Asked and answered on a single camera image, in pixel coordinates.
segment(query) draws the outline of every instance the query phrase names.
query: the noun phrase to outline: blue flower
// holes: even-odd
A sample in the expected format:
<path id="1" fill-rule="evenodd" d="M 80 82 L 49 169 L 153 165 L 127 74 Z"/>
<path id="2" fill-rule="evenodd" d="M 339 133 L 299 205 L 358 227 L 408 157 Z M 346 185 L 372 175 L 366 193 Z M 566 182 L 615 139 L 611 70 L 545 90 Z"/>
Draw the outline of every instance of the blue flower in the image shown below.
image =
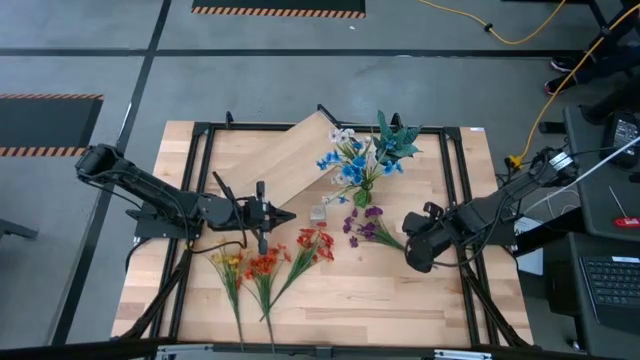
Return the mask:
<path id="1" fill-rule="evenodd" d="M 356 175 L 353 177 L 353 185 L 362 184 L 362 175 Z"/>
<path id="2" fill-rule="evenodd" d="M 352 178 L 356 175 L 356 173 L 353 171 L 353 166 L 351 165 L 346 165 L 345 167 L 342 168 L 342 175 L 344 175 L 347 178 Z"/>
<path id="3" fill-rule="evenodd" d="M 334 150 L 333 152 L 328 152 L 327 155 L 325 155 L 324 157 L 324 161 L 329 165 L 339 164 L 340 155 L 338 155 L 338 152 L 336 150 Z"/>
<path id="4" fill-rule="evenodd" d="M 396 141 L 395 140 L 389 140 L 387 141 L 387 144 L 384 146 L 387 150 L 391 150 L 394 147 L 396 147 Z"/>
<path id="5" fill-rule="evenodd" d="M 404 174 L 404 168 L 400 165 L 400 161 L 396 162 L 396 170 L 398 170 L 400 174 Z"/>
<path id="6" fill-rule="evenodd" d="M 353 166 L 357 168 L 362 169 L 366 165 L 367 165 L 367 159 L 365 159 L 365 157 L 362 155 L 356 156 L 355 159 L 353 159 Z"/>
<path id="7" fill-rule="evenodd" d="M 316 165 L 320 168 L 320 170 L 327 170 L 327 162 L 324 160 L 316 161 Z"/>
<path id="8" fill-rule="evenodd" d="M 393 163 L 391 161 L 387 162 L 387 165 L 384 166 L 384 175 L 385 176 L 390 176 L 391 174 L 393 174 L 393 170 L 395 169 L 395 166 L 393 165 Z"/>

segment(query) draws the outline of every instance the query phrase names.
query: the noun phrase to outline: wooden table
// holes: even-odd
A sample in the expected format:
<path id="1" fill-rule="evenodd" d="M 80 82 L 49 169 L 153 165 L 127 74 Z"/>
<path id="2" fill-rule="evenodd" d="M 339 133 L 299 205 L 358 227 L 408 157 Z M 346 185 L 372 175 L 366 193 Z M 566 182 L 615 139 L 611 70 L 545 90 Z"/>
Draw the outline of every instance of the wooden table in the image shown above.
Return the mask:
<path id="1" fill-rule="evenodd" d="M 189 149 L 193 122 L 167 123 L 153 174 L 179 187 Z M 494 170 L 485 133 L 478 128 L 461 128 L 469 178 L 474 196 L 486 196 L 496 190 Z M 277 131 L 216 131 L 210 170 L 220 172 L 268 146 Z M 404 216 L 409 211 L 421 212 L 426 201 L 446 206 L 448 203 L 438 137 L 420 135 L 416 146 L 422 150 L 413 159 L 403 160 L 405 173 L 381 178 L 373 188 L 373 202 L 385 211 L 383 219 L 397 238 Z M 455 161 L 455 149 L 449 144 L 456 193 L 462 198 Z M 202 150 L 196 156 L 194 169 L 199 169 Z M 327 173 L 283 208 L 295 212 L 297 219 L 277 228 L 269 237 L 270 244 L 283 243 L 297 250 L 298 229 L 307 227 L 309 208 L 323 195 L 335 190 Z M 195 189 L 196 176 L 191 184 Z M 212 176 L 207 191 L 219 189 Z M 280 344 L 392 346 L 392 347 L 468 347 L 469 336 L 458 269 L 438 268 L 429 274 L 411 269 L 403 254 L 375 243 L 361 242 L 349 246 L 342 233 L 343 219 L 353 205 L 327 207 L 328 232 L 336 239 L 335 261 L 322 262 L 302 275 L 272 309 L 275 342 Z M 232 240 L 238 233 L 203 232 L 197 247 L 216 241 Z M 113 335 L 128 330 L 156 295 L 167 239 L 153 239 L 132 257 L 113 326 Z M 509 323 L 522 338 L 532 342 L 529 321 L 514 260 L 500 247 L 488 246 L 484 251 L 492 297 Z M 454 262 L 449 249 L 440 261 Z M 274 291 L 280 288 L 287 265 L 280 270 Z M 476 299 L 476 316 L 480 335 L 486 341 L 482 307 Z M 161 327 L 168 333 L 173 299 L 169 299 Z M 259 322 L 258 304 L 246 289 L 240 292 L 240 314 L 244 340 L 247 343 L 269 343 L 266 325 Z M 204 255 L 194 256 L 182 314 L 180 341 L 237 342 L 238 334 L 231 306 L 222 283 Z"/>

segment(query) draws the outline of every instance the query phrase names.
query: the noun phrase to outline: orange striped tape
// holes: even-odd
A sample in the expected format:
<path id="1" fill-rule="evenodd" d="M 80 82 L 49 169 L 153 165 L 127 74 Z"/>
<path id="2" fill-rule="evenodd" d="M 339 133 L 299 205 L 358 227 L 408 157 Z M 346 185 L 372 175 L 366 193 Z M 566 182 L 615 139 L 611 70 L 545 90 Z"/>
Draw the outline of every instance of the orange striped tape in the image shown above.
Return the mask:
<path id="1" fill-rule="evenodd" d="M 298 10 L 298 9 L 261 9 L 233 8 L 216 6 L 197 6 L 191 9 L 194 14 L 208 15 L 254 15 L 254 16 L 297 16 L 297 17 L 331 17 L 343 19 L 362 19 L 367 15 L 361 11 L 339 10 Z"/>
<path id="2" fill-rule="evenodd" d="M 81 156 L 86 148 L 81 147 L 0 147 L 0 156 Z"/>
<path id="3" fill-rule="evenodd" d="M 0 99 L 98 99 L 104 100 L 99 94 L 0 94 Z"/>

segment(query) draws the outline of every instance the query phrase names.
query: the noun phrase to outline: vase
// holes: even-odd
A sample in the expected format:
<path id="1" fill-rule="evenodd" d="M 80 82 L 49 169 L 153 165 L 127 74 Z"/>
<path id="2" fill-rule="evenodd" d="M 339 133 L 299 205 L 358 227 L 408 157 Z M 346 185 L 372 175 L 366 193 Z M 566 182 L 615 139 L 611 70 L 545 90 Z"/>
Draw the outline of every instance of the vase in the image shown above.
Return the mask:
<path id="1" fill-rule="evenodd" d="M 368 186 L 362 186 L 358 191 L 353 194 L 353 203 L 359 208 L 365 208 L 371 204 L 371 189 L 373 184 Z"/>

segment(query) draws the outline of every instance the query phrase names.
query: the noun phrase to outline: keyboard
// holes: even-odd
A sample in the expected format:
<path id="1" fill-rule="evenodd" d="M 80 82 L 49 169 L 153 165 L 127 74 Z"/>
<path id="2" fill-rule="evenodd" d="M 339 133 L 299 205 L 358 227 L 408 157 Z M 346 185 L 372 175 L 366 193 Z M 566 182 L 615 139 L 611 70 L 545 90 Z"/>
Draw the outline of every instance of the keyboard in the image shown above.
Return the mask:
<path id="1" fill-rule="evenodd" d="M 640 258 L 589 256 L 580 263 L 598 322 L 640 334 Z"/>

